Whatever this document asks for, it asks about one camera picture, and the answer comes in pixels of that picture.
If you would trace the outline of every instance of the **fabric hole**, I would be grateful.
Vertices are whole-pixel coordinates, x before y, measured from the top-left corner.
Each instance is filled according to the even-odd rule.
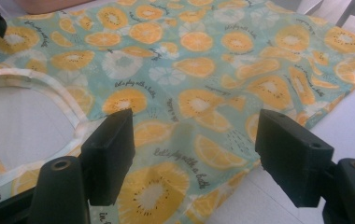
[[[0,161],[7,170],[44,160],[73,138],[62,110],[40,92],[0,88]]]

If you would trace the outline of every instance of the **printed fabric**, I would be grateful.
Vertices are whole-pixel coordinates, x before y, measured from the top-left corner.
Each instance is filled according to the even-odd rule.
[[[3,171],[0,201],[79,154],[106,115],[134,112],[135,158],[92,223],[203,223],[259,164],[261,108],[310,128],[355,89],[355,35],[263,0],[118,0],[7,22],[0,87],[49,96],[74,139]]]

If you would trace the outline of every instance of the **kiwi slice print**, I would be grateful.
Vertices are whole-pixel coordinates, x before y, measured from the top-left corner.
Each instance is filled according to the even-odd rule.
[[[145,20],[159,19],[163,15],[163,11],[157,7],[140,6],[136,8],[136,16]]]
[[[90,50],[74,50],[54,55],[51,58],[51,63],[56,68],[75,71],[87,66],[94,55]]]
[[[91,30],[93,22],[88,16],[84,16],[78,21],[79,25],[86,31]]]
[[[286,109],[291,105],[288,85],[285,80],[276,75],[256,79],[248,85],[248,91],[276,109]]]
[[[31,59],[29,62],[26,64],[26,68],[29,68],[33,71],[41,72],[44,74],[47,74],[47,66],[45,62],[41,62],[36,59]]]
[[[4,38],[0,38],[0,52],[14,54],[30,49],[39,41],[35,30],[27,27],[8,26]]]
[[[222,97],[205,90],[186,90],[178,97],[180,113],[186,118],[201,116],[213,110],[222,101]]]
[[[326,53],[318,51],[318,50],[313,50],[312,51],[312,56],[315,59],[315,62],[321,65],[327,66],[329,64],[329,57]]]
[[[172,162],[125,177],[118,198],[120,223],[164,223],[183,202],[189,176]]]
[[[128,24],[125,13],[116,7],[104,7],[99,10],[97,16],[107,29],[117,30]]]
[[[313,105],[315,103],[315,95],[308,85],[308,80],[306,79],[304,72],[295,67],[289,67],[289,73],[291,74],[291,82],[293,87],[296,90],[302,104]]]
[[[326,45],[340,53],[355,53],[355,35],[339,27],[330,29],[324,39]]]
[[[200,9],[198,11],[184,11],[181,12],[178,17],[185,22],[196,22],[200,21],[206,14],[205,9]]]
[[[278,31],[275,40],[281,48],[302,51],[309,46],[309,32],[301,25],[290,25]]]
[[[145,94],[136,89],[123,89],[111,94],[105,101],[102,110],[106,114],[131,108],[134,113],[144,110],[147,106]]]
[[[221,44],[232,52],[247,52],[253,49],[250,37],[241,32],[230,32],[221,39]]]

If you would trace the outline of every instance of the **white flower print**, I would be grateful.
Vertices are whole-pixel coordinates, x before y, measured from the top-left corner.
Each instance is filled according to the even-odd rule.
[[[234,68],[238,68],[244,64],[255,63],[257,60],[258,58],[252,55],[235,55],[230,61],[230,65]]]
[[[165,67],[150,68],[149,76],[152,80],[158,82],[161,85],[173,85],[176,86],[182,82],[186,75],[182,72]]]
[[[116,33],[121,36],[128,35],[129,31],[131,30],[131,27],[132,26],[130,26],[130,25],[124,26],[124,27],[120,28],[120,30],[118,30]]]
[[[239,8],[221,8],[214,11],[213,17],[222,23],[232,24],[242,20],[245,13]]]
[[[160,47],[160,48],[156,49],[155,51],[157,53],[161,54],[162,57],[165,59],[175,60],[179,56],[178,52],[170,52],[166,47]]]
[[[142,67],[143,59],[115,50],[107,53],[102,62],[102,68],[113,79],[131,77]]]
[[[63,84],[69,86],[87,86],[88,80],[86,76],[79,71],[62,70],[56,76]]]
[[[43,52],[36,49],[27,49],[11,55],[4,63],[8,64],[10,67],[15,67],[17,66],[16,63],[21,59],[36,59],[42,63],[46,63],[47,61],[47,57]]]
[[[253,25],[260,29],[268,29],[275,25],[279,20],[279,15],[265,7],[256,9],[250,13]]]
[[[200,21],[185,22],[182,26],[178,28],[178,35],[182,37],[190,32],[203,32],[204,30],[205,26]]]

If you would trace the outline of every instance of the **black clamp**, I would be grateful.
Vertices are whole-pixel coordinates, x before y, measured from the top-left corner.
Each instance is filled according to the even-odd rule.
[[[296,207],[326,204],[326,224],[355,224],[355,159],[332,162],[334,149],[289,117],[262,110],[256,151]]]

